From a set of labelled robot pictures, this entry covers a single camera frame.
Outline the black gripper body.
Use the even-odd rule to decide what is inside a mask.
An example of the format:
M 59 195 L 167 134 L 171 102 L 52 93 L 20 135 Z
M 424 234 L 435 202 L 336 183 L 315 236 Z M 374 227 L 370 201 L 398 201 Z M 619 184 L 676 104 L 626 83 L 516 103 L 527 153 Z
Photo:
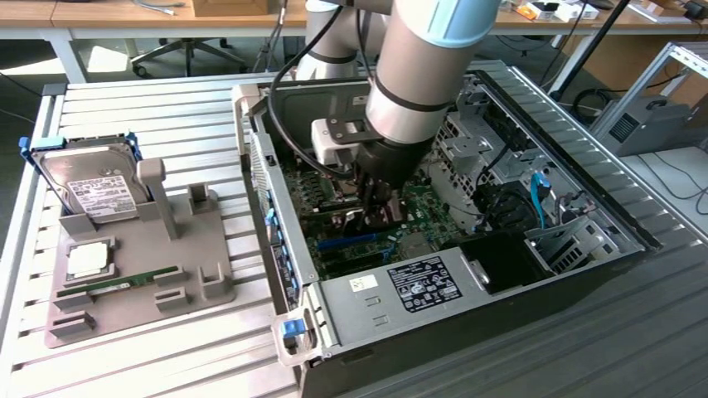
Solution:
M 418 143 L 396 143 L 387 138 L 364 142 L 356 154 L 355 180 L 363 195 L 368 183 L 375 187 L 400 189 L 418 170 L 422 159 L 430 153 L 432 139 Z

